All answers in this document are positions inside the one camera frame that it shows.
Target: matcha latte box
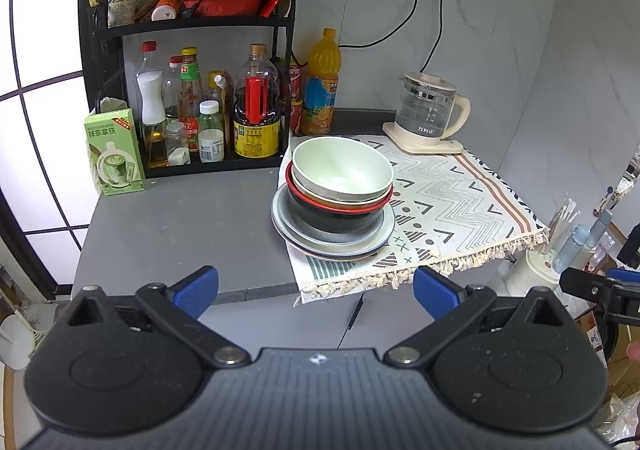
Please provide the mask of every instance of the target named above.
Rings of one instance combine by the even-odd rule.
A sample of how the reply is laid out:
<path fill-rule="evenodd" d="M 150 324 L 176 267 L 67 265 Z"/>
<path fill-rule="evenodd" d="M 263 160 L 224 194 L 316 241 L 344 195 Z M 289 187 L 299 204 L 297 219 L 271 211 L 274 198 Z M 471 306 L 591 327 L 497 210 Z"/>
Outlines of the matcha latte box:
<path fill-rule="evenodd" d="M 145 189 L 145 172 L 131 109 L 84 119 L 89 164 L 98 192 L 105 195 Z"/>

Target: black bowl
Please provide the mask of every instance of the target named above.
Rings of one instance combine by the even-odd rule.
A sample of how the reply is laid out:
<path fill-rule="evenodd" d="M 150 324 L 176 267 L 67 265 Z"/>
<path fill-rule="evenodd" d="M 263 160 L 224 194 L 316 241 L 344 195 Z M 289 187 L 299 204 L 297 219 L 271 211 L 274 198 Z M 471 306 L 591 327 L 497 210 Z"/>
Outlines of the black bowl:
<path fill-rule="evenodd" d="M 380 214 L 382 208 L 362 214 L 341 214 L 315 207 L 302 201 L 290 189 L 289 203 L 293 213 L 297 214 L 308 225 L 313 228 L 329 232 L 332 234 L 348 234 L 373 223 Z"/>

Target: orange bottle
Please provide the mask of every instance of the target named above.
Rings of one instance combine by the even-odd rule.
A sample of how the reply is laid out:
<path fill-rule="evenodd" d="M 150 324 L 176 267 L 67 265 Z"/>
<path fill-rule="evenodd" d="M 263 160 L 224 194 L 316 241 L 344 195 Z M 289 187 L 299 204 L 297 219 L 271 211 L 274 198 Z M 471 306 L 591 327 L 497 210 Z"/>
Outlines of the orange bottle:
<path fill-rule="evenodd" d="M 322 39 L 311 49 L 305 102 L 302 106 L 300 130 L 305 135 L 325 135 L 334 118 L 335 92 L 342 53 L 335 43 L 335 30 L 325 28 Z"/>

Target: bottle label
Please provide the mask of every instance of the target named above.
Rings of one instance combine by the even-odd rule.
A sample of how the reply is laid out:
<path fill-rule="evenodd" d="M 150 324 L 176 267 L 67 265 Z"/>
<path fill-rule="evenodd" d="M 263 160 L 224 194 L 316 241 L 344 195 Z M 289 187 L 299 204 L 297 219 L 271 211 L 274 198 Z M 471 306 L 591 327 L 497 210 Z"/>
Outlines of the bottle label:
<path fill-rule="evenodd" d="M 198 63 L 183 64 L 180 66 L 180 80 L 200 80 L 200 67 Z"/>
<path fill-rule="evenodd" d="M 325 135 L 334 118 L 335 92 L 338 77 L 309 76 L 306 81 L 305 103 L 302 106 L 300 130 L 305 135 Z"/>
<path fill-rule="evenodd" d="M 207 129 L 198 134 L 200 161 L 220 161 L 225 157 L 225 135 L 218 129 Z"/>
<path fill-rule="evenodd" d="M 184 123 L 184 130 L 187 132 L 187 140 L 189 142 L 189 152 L 198 152 L 198 119 L 183 118 L 180 122 Z"/>
<path fill-rule="evenodd" d="M 273 156 L 278 151 L 280 121 L 250 127 L 234 122 L 236 153 L 244 157 Z"/>

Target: kettle lid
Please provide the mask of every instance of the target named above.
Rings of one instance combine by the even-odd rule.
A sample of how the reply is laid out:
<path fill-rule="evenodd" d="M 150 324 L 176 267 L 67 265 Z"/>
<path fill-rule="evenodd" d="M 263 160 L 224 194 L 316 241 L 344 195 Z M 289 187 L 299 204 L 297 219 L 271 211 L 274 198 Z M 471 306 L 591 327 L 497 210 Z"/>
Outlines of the kettle lid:
<path fill-rule="evenodd" d="M 443 91 L 457 91 L 458 89 L 451 82 L 447 82 L 444 78 L 428 73 L 420 73 L 417 71 L 408 71 L 404 73 L 404 77 L 421 85 L 426 85 L 434 89 Z"/>

